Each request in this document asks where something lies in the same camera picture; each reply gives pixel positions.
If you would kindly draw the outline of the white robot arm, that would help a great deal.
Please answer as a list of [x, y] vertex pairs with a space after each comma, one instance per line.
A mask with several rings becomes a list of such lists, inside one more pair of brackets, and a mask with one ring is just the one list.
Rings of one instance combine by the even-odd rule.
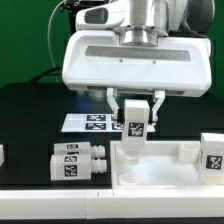
[[115, 0], [83, 9], [65, 52], [62, 78], [71, 90], [104, 90], [114, 118], [117, 91], [151, 94], [152, 121], [167, 95], [199, 97], [211, 86], [211, 42], [189, 31], [190, 0]]

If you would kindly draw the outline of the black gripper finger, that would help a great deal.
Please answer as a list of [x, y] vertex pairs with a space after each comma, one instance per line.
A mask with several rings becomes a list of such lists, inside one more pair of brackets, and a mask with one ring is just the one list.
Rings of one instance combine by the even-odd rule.
[[108, 88], [107, 89], [107, 102], [113, 112], [113, 123], [117, 125], [119, 123], [119, 106], [116, 102], [116, 94], [117, 90], [114, 88]]
[[155, 90], [153, 93], [153, 108], [152, 108], [152, 124], [156, 125], [158, 121], [158, 110], [165, 100], [165, 91], [164, 90]]

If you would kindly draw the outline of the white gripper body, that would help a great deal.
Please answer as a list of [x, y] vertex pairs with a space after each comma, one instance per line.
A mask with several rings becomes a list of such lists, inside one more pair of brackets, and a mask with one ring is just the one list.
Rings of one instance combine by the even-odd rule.
[[112, 31], [79, 31], [69, 39], [62, 70], [71, 90], [199, 97], [211, 86], [210, 41], [165, 37], [156, 47], [122, 45]]

